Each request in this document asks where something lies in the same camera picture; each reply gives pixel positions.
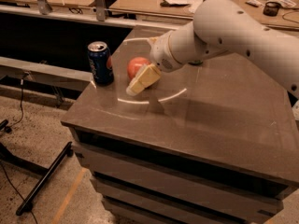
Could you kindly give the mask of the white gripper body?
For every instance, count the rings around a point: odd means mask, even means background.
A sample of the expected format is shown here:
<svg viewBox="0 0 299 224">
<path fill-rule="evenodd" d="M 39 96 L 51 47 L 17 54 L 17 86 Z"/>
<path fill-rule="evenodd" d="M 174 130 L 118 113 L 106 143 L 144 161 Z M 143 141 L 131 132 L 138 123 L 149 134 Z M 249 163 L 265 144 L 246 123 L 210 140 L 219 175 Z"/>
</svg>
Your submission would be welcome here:
<svg viewBox="0 0 299 224">
<path fill-rule="evenodd" d="M 175 31 L 158 36 L 151 45 L 150 60 L 163 72 L 169 73 L 179 70 L 182 61 L 182 45 L 176 37 Z"/>
</svg>

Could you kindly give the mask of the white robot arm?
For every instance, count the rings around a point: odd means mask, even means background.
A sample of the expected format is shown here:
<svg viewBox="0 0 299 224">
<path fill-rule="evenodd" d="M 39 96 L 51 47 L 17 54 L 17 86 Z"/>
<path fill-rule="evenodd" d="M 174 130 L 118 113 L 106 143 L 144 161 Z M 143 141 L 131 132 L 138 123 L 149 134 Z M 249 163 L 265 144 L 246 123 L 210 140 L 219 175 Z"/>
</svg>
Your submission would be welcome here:
<svg viewBox="0 0 299 224">
<path fill-rule="evenodd" d="M 231 0 L 206 0 L 190 23 L 149 43 L 151 64 L 142 66 L 127 87 L 132 96 L 159 80 L 162 72 L 232 52 L 299 98 L 299 38 L 261 25 Z"/>
</svg>

